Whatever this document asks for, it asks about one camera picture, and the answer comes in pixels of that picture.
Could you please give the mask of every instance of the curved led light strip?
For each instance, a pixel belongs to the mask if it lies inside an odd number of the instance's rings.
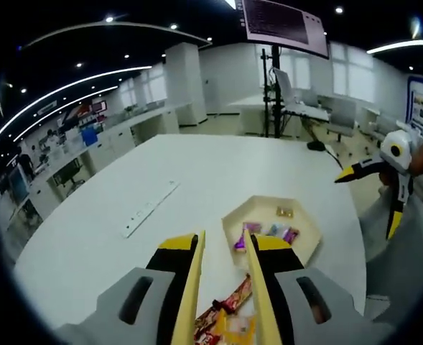
[[[384,45],[383,47],[380,47],[380,48],[368,50],[367,53],[374,54],[376,52],[384,52],[385,50],[391,50],[391,49],[403,48],[403,47],[413,47],[415,45],[423,45],[423,40],[412,40],[412,41],[406,41],[406,42],[393,43],[392,45]]]
[[[111,27],[147,27],[149,29],[158,29],[158,30],[162,30],[162,31],[166,31],[166,32],[171,32],[173,34],[183,35],[183,36],[194,38],[196,40],[199,40],[199,41],[202,41],[203,43],[205,43],[206,45],[203,46],[203,47],[207,47],[209,45],[212,45],[212,43],[208,42],[204,38],[194,36],[193,34],[187,34],[187,33],[182,32],[182,31],[173,30],[173,29],[170,29],[169,27],[158,27],[157,25],[143,24],[143,23],[131,23],[131,22],[110,22],[110,23],[107,23],[107,22],[92,22],[92,23],[74,25],[72,27],[65,27],[64,29],[59,29],[59,30],[56,30],[56,31],[51,32],[49,34],[45,34],[45,35],[37,38],[36,40],[28,43],[22,49],[24,49],[26,47],[30,47],[32,45],[35,45],[36,43],[38,43],[42,40],[45,40],[48,37],[55,36],[55,35],[58,35],[58,34],[62,34],[63,32],[68,32],[68,31],[77,30],[77,29],[85,29],[87,27],[107,27],[107,26],[111,26]]]
[[[92,75],[91,77],[87,77],[84,79],[80,79],[77,80],[71,84],[67,84],[61,88],[57,88],[56,90],[47,93],[45,96],[40,97],[39,99],[36,99],[34,102],[32,102],[31,104],[25,106],[22,110],[20,110],[15,116],[13,116],[10,120],[8,120],[7,123],[5,123],[5,125],[3,125],[3,127],[0,129],[0,135],[2,134],[3,131],[5,131],[5,129],[10,126],[12,124],[13,121],[15,121],[16,119],[18,119],[18,117],[23,114],[26,110],[30,109],[31,107],[35,106],[36,104],[38,104],[40,101],[43,101],[44,99],[46,99],[47,97],[50,97],[51,95],[54,95],[57,92],[63,91],[66,88],[70,88],[71,86],[83,83],[85,81],[91,81],[92,79],[96,79],[96,78],[100,78],[103,77],[105,75],[111,75],[111,74],[116,74],[116,73],[123,73],[123,72],[129,72],[132,70],[147,70],[149,68],[152,68],[152,66],[143,66],[143,67],[132,67],[132,68],[125,68],[123,70],[113,70],[111,72],[105,72],[105,73],[101,73],[101,74],[97,74],[97,75]]]
[[[49,116],[51,116],[51,115],[53,115],[54,113],[56,113],[57,111],[60,111],[61,109],[63,109],[63,108],[65,108],[65,107],[67,107],[67,106],[70,106],[71,104],[74,104],[74,103],[76,103],[76,102],[79,102],[79,101],[82,101],[83,99],[85,99],[85,98],[87,98],[87,97],[91,97],[91,96],[94,96],[94,95],[97,95],[98,93],[103,93],[103,92],[106,92],[106,91],[109,91],[109,90],[114,90],[114,89],[116,89],[116,88],[118,88],[118,86],[113,86],[113,87],[111,87],[111,88],[105,88],[104,90],[100,90],[100,91],[96,91],[96,92],[93,92],[93,93],[90,93],[89,95],[87,95],[87,96],[84,96],[84,97],[80,97],[80,98],[78,98],[78,99],[76,99],[75,101],[72,101],[72,102],[69,102],[68,104],[66,104],[66,105],[64,105],[64,106],[61,106],[60,108],[58,108],[58,109],[55,109],[54,111],[52,111],[51,113],[49,113],[49,114],[47,114],[47,115],[45,115],[44,117],[42,117],[40,120],[38,120],[38,121],[36,121],[35,123],[33,123],[31,126],[29,126],[29,127],[27,127],[18,137],[16,137],[14,140],[13,140],[13,142],[16,142],[19,138],[21,138],[23,135],[24,135],[24,133],[26,133],[26,132],[28,132],[32,127],[34,127],[36,124],[38,124],[38,123],[40,123],[41,121],[44,121],[47,117],[49,117]]]

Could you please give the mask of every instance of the white round table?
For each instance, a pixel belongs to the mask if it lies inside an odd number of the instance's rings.
[[[363,238],[340,167],[303,142],[255,137],[160,135],[100,171],[58,206],[24,248],[19,287],[45,323],[80,323],[98,296],[165,239],[206,230],[197,315],[227,298],[244,273],[233,266],[221,218],[252,195],[296,198],[322,232],[313,266],[345,288],[364,312]],[[133,212],[165,183],[180,186],[127,239]],[[245,312],[254,310],[247,303]]]

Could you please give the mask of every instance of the computer monitor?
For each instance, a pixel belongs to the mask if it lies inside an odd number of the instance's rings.
[[[289,81],[288,73],[274,68],[276,79],[280,85],[280,91],[282,92],[282,98],[284,105],[294,103],[294,90],[291,87],[291,81]]]
[[[283,2],[237,0],[248,40],[292,47],[329,59],[321,19]]]

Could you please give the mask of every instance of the black ceiling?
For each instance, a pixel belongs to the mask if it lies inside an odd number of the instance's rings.
[[[319,16],[325,26],[327,39],[344,42],[368,50],[388,43],[410,40],[410,21],[419,17],[423,27],[423,1],[288,1],[277,0]],[[335,13],[342,6],[344,13]],[[206,38],[213,44],[226,45],[244,41],[238,17],[224,0],[119,1],[99,6],[74,1],[72,5],[52,3],[47,6],[23,6],[5,13],[3,23],[8,28],[3,41],[9,51],[0,82],[0,99],[4,117],[0,126],[24,106],[40,96],[88,77],[110,70],[153,65],[162,61],[161,54],[178,42],[202,42],[169,32],[139,27],[91,27],[57,34],[30,47],[29,42],[58,29],[98,22],[108,15],[117,22],[136,22],[168,27],[177,23],[182,32]],[[375,55],[404,72],[409,66],[413,73],[423,74],[423,47],[394,50]],[[82,62],[81,68],[75,64]],[[127,78],[133,73],[123,74]],[[113,86],[119,75],[85,82],[79,87],[63,91],[58,100],[67,96],[73,100],[91,92]],[[35,110],[53,101],[52,97],[37,105]],[[20,133],[33,122],[34,109],[20,116],[9,132]],[[8,142],[0,137],[0,143]]]

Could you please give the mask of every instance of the wooden hexagonal tray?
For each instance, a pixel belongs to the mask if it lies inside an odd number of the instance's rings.
[[[292,209],[293,217],[278,216],[276,214],[278,206]],[[240,238],[245,221],[262,223],[263,229],[274,223],[288,224],[299,229],[300,234],[294,240],[292,248],[304,266],[307,265],[322,238],[320,230],[299,201],[270,196],[251,196],[223,218],[223,230],[226,234],[233,263],[244,270],[248,269],[246,253],[237,252],[233,245]]]

